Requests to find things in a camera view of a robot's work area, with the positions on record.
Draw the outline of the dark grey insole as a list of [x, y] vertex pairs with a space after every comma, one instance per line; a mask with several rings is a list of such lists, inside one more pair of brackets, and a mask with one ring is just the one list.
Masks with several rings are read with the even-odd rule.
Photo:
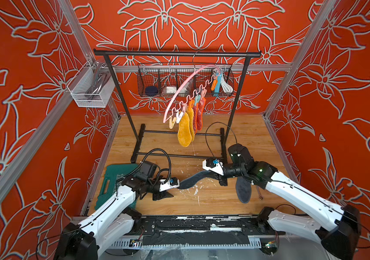
[[249, 203], [252, 195], [252, 185], [251, 182], [245, 180], [243, 177], [238, 177], [236, 181], [236, 194], [241, 203]]
[[201, 171], [187, 179], [180, 181], [178, 190], [185, 190], [195, 186], [199, 181], [204, 178], [211, 178], [218, 180], [218, 174], [213, 171]]

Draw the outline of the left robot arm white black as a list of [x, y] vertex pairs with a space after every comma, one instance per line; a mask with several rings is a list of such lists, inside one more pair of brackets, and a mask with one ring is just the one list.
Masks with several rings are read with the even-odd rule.
[[79, 224], [68, 224], [59, 236], [55, 260], [97, 260], [109, 247], [129, 233], [141, 214], [129, 206], [140, 196], [152, 194], [154, 200], [170, 198], [170, 189], [179, 187], [171, 168], [157, 170], [157, 165], [143, 161], [117, 180], [116, 192], [93, 214]]

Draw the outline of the dark grey insole front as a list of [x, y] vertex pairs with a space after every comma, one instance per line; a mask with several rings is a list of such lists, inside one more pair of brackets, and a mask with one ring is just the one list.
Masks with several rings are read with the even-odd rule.
[[245, 180], [243, 177], [238, 177], [236, 181], [236, 194], [241, 203], [249, 203], [252, 195], [252, 185], [251, 182]]

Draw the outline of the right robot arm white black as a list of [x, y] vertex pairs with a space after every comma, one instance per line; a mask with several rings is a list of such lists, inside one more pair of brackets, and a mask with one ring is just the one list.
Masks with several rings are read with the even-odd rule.
[[229, 147], [230, 164], [216, 158], [203, 162], [203, 168], [213, 172], [222, 186], [228, 179], [237, 178], [236, 193], [246, 204], [257, 186], [280, 196], [306, 213], [305, 217], [287, 216], [283, 212], [265, 207], [261, 211], [263, 222], [275, 231], [288, 232], [320, 243], [334, 257], [351, 260], [361, 235], [360, 212], [357, 208], [326, 200], [292, 181], [277, 168], [265, 161], [253, 159], [241, 144]]

